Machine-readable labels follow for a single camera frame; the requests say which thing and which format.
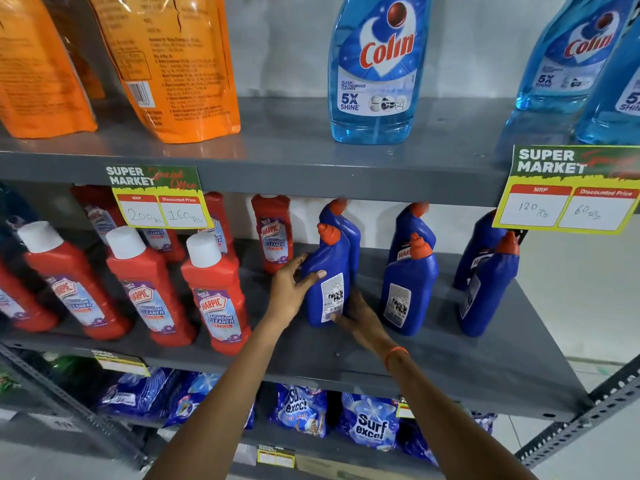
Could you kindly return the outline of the person's left hand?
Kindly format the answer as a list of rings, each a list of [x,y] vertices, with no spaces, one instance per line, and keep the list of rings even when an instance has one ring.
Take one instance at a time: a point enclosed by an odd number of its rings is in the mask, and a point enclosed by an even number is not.
[[[263,318],[268,325],[282,333],[292,322],[302,306],[307,292],[298,290],[296,272],[307,258],[302,254],[279,269],[271,281],[271,292],[267,312]]]

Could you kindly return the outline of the person's right hand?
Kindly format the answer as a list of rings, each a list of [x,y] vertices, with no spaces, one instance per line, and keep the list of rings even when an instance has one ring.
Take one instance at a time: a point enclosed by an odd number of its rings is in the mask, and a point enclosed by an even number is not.
[[[350,289],[346,311],[345,317],[351,319],[351,328],[345,330],[352,334],[357,343],[372,351],[380,360],[383,360],[389,349],[397,346],[356,287]]]

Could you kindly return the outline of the blue toilet cleaner bottle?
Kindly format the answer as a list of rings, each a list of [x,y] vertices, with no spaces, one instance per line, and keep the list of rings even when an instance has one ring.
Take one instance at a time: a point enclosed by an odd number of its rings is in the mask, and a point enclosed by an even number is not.
[[[349,297],[349,253],[348,238],[336,226],[317,225],[319,247],[309,254],[302,264],[304,276],[318,271],[326,275],[313,284],[305,295],[305,311],[311,327],[322,328],[332,324],[331,316],[342,314]]]

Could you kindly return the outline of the person's left forearm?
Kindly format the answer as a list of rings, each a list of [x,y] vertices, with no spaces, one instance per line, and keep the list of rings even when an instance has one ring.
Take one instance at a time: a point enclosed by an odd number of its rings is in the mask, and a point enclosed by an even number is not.
[[[267,312],[143,480],[226,480],[276,343],[295,315]]]

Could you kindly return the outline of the person's right forearm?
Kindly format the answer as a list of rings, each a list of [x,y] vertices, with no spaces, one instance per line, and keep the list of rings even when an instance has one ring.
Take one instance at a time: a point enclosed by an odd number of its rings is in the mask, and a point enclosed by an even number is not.
[[[394,355],[389,371],[446,480],[538,480],[507,448],[439,390],[410,355]]]

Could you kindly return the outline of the orange wristband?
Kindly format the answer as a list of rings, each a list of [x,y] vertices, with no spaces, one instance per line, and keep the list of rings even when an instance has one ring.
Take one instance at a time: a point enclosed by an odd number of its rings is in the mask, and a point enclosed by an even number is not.
[[[389,349],[389,351],[384,355],[383,357],[383,364],[386,368],[387,371],[389,371],[389,361],[391,359],[391,357],[393,357],[394,355],[409,355],[409,352],[407,351],[406,348],[402,347],[402,346],[394,346],[391,349]]]

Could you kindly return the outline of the row of blue cleaner bottles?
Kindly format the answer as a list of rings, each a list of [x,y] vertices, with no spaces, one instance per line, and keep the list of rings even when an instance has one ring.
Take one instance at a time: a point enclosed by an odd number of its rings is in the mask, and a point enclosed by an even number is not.
[[[379,316],[408,337],[422,326],[439,274],[433,252],[436,236],[422,219],[428,209],[428,202],[414,202],[397,216],[383,275]],[[518,273],[519,237],[515,231],[493,227],[494,217],[492,210],[476,222],[452,282],[465,293],[458,322],[469,337],[484,334]]]

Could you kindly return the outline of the row of blue detergent packets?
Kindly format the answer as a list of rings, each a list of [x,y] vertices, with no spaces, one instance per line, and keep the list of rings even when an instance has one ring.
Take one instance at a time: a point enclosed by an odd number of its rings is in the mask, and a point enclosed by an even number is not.
[[[148,377],[125,373],[112,380],[97,401],[97,408],[110,416],[178,426],[192,416],[221,377],[164,367],[150,367],[149,373]],[[402,402],[396,399],[283,383],[261,386],[257,398],[264,403],[252,402],[245,430],[255,428],[257,412],[261,411],[269,423],[281,429],[319,439],[337,433],[363,447],[381,452],[401,449],[438,466],[417,421],[400,415]]]

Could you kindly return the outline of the grey metal shelving rack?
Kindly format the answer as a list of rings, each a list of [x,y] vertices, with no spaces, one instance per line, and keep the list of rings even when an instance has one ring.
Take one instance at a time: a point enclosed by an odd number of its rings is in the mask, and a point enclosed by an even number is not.
[[[408,139],[359,146],[335,142],[319,98],[241,98],[237,135],[164,144],[129,104],[101,101],[99,129],[20,140],[0,124],[0,180],[109,185],[108,167],[196,168],[210,191],[273,191],[303,198],[494,207],[510,163],[495,154],[514,103],[508,98],[423,98]],[[526,297],[508,286],[484,337],[460,331],[453,290],[459,253],[443,252],[426,330],[404,338],[416,362],[444,392],[470,409],[556,421],[517,452],[530,468],[551,458],[627,406],[640,401],[640,355],[587,393]]]

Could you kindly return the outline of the row of red cleaner bottles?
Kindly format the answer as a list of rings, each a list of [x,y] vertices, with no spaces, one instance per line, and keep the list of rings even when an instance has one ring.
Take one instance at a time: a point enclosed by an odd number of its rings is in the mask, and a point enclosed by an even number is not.
[[[15,231],[27,249],[28,265],[87,335],[114,340],[130,332],[132,320],[119,313],[81,250],[64,240],[47,221],[25,222]],[[164,347],[192,344],[196,329],[172,286],[164,258],[146,245],[133,227],[115,226],[104,237],[111,250],[107,265],[154,341]],[[236,355],[252,334],[239,285],[239,267],[221,253],[212,232],[190,236],[187,247],[189,259],[181,272],[211,345],[219,353]]]

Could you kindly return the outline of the green yellow price tag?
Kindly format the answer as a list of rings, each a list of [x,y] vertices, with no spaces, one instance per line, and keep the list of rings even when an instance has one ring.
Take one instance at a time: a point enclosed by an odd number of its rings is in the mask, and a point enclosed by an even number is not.
[[[493,227],[620,234],[640,207],[640,146],[514,145]]]
[[[195,166],[116,164],[109,185],[128,226],[166,230],[215,227]]]

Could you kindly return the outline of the light blue glass cleaner bottle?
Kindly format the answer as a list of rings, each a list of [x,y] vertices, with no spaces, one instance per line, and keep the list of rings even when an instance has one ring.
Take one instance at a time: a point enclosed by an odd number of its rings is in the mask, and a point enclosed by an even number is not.
[[[640,0],[567,0],[531,53],[516,110],[579,112],[639,9]]]
[[[343,1],[328,60],[336,142],[383,145],[407,139],[419,101],[431,1]]]
[[[640,146],[640,15],[607,60],[574,136],[585,144]]]

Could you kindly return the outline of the orange refill pouch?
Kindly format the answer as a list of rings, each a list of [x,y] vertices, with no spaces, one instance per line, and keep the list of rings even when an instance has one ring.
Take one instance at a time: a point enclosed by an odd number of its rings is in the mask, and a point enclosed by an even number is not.
[[[74,64],[87,96],[91,100],[104,100],[106,93],[102,83],[89,62],[82,55],[80,24],[77,21],[77,11],[72,6],[71,0],[42,1],[52,17],[52,21]]]
[[[42,0],[0,0],[0,122],[18,139],[98,128],[89,97]]]
[[[88,0],[125,94],[165,144],[238,134],[225,0]]]

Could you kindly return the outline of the dark green bottle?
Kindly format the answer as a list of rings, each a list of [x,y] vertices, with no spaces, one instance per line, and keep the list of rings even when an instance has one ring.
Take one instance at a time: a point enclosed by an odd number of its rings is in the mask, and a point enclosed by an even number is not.
[[[78,400],[95,398],[104,373],[96,359],[53,352],[44,352],[42,357],[47,377],[57,386]]]

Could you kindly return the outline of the dark blue bottle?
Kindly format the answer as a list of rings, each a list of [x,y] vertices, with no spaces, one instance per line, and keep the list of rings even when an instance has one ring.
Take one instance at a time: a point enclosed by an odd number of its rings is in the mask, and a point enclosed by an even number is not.
[[[26,246],[18,235],[24,225],[39,221],[34,208],[10,185],[0,182],[0,244],[9,244],[21,251]]]

